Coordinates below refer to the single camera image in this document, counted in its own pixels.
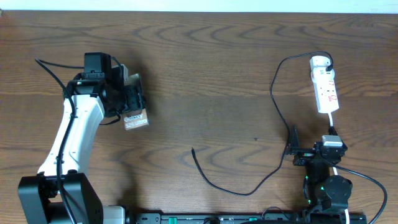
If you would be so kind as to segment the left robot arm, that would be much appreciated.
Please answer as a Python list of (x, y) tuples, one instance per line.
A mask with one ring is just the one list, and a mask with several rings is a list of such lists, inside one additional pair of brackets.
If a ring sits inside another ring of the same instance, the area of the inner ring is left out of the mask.
[(28, 223), (133, 223), (126, 208), (101, 203), (87, 172), (105, 118), (122, 121), (127, 131), (149, 124), (141, 76), (102, 52), (86, 53), (79, 69), (61, 86), (62, 122), (46, 160), (19, 182), (24, 215)]

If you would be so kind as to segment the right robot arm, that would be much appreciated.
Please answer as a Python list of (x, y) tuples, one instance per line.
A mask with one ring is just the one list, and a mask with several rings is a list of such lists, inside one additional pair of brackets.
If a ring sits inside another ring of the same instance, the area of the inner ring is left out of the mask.
[(308, 200), (301, 219), (306, 223), (346, 223), (345, 210), (351, 196), (352, 181), (332, 174), (347, 151), (346, 144), (333, 127), (313, 147), (300, 147), (297, 127), (292, 127), (288, 154), (293, 155), (293, 165), (304, 166), (303, 194)]

